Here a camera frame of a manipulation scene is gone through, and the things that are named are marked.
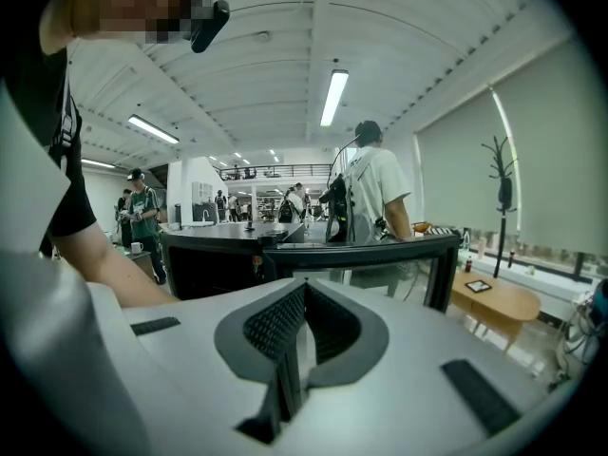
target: window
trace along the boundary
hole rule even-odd
[[[485,238],[485,254],[495,257],[498,254],[500,234],[469,229],[471,250],[477,251],[480,238]],[[515,261],[535,267],[556,275],[574,276],[579,261],[579,252],[562,248],[542,247],[524,243],[517,235],[504,236],[503,259],[508,260],[511,249],[515,252]],[[583,255],[583,277],[604,277],[608,275],[608,256]]]

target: black slot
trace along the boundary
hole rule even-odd
[[[156,331],[166,330],[173,328],[181,324],[176,317],[162,317],[160,319],[153,319],[152,321],[144,321],[143,323],[136,323],[131,325],[131,329],[136,336],[142,334],[155,333]]]
[[[520,418],[513,406],[468,361],[453,360],[441,368],[489,436]]]

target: railing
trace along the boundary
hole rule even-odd
[[[327,178],[330,175],[331,165],[328,163],[301,163],[294,165],[258,165],[256,167],[230,167],[219,169],[219,176],[224,181],[238,181],[243,179],[274,179],[274,178],[305,178],[317,176]]]

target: backpack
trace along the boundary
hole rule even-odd
[[[371,207],[371,199],[361,185],[361,177],[371,166],[371,160],[381,151],[373,148],[358,161],[353,161],[344,171],[344,194],[346,203],[346,241],[365,245],[392,238],[384,220],[383,211],[379,218]]]
[[[285,198],[283,202],[281,202],[276,216],[278,217],[279,223],[292,223],[294,221],[294,216],[297,216],[294,204]]]

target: fluorescent light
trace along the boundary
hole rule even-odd
[[[325,102],[323,116],[321,117],[321,126],[330,126],[332,124],[333,115],[335,115],[335,110],[338,108],[340,98],[342,97],[342,91],[344,91],[344,86],[346,86],[348,80],[348,71],[336,69],[332,72],[332,82],[330,83],[330,90],[327,93],[327,101]]]
[[[82,163],[89,163],[91,165],[99,165],[100,167],[107,167],[108,169],[114,169],[116,166],[111,163],[103,163],[97,161],[90,161],[89,159],[81,159]]]
[[[129,120],[131,124],[138,126],[139,128],[145,130],[152,135],[156,135],[157,137],[163,139],[164,141],[168,141],[169,143],[179,143],[180,141],[173,137],[173,135],[169,135],[168,133],[163,132],[152,123],[145,122],[140,117],[133,115]]]

